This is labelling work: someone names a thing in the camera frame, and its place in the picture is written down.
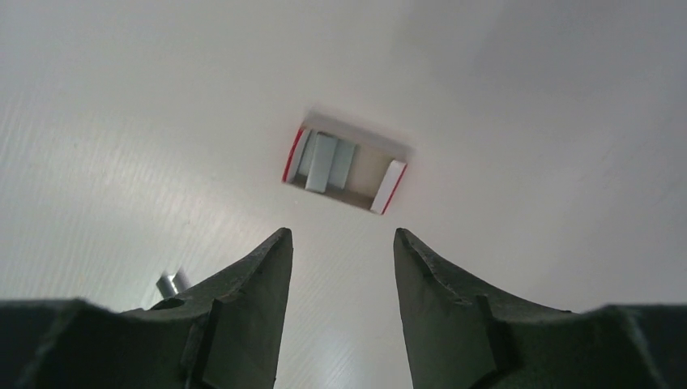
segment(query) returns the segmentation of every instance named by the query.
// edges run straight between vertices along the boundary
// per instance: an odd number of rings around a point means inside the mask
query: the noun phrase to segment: white surface
[[[278,388],[404,388],[409,228],[539,303],[687,297],[687,2],[0,2],[0,293],[150,306],[293,229]],[[320,104],[415,148],[384,217],[280,183]]]

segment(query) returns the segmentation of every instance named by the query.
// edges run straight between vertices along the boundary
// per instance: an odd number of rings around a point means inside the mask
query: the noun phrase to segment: white block
[[[374,196],[374,201],[372,202],[372,207],[370,211],[383,215],[386,210],[386,206],[391,201],[391,197],[396,191],[396,186],[399,184],[403,172],[406,169],[406,164],[399,160],[393,160],[389,164],[389,168],[386,170],[386,175],[382,180],[382,184],[379,186],[377,195]]]

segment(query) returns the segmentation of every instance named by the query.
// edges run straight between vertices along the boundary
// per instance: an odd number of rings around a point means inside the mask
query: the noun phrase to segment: red edge
[[[304,131],[305,126],[301,126],[301,128],[298,129],[298,133],[296,134],[296,140],[293,141],[291,151],[288,152],[288,160],[286,161],[284,174],[281,176],[281,182],[286,182],[286,179],[288,178],[288,168],[291,167],[291,163],[293,162],[293,153],[296,152],[296,146],[298,146],[298,141],[301,140],[301,136],[303,136]]]
[[[399,180],[396,181],[396,185],[394,185],[394,189],[391,191],[391,195],[389,196],[389,199],[386,201],[386,205],[384,205],[384,209],[382,210],[382,215],[386,213],[386,209],[389,207],[389,203],[391,203],[391,199],[394,197],[394,193],[396,193],[396,188],[399,187],[399,183],[401,182],[401,178],[403,178],[403,175],[406,173],[406,168],[408,167],[408,164],[405,164],[403,167],[403,170],[401,170],[401,175],[399,176]]]

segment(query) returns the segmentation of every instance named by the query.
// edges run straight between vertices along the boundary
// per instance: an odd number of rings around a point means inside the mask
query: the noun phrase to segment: small cardboard box
[[[394,140],[311,113],[296,133],[282,181],[383,215],[409,154]]]

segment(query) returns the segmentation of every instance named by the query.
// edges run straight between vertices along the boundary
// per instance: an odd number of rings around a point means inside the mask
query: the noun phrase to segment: open box
[[[282,181],[383,215],[407,167],[401,143],[322,113],[301,124]]]

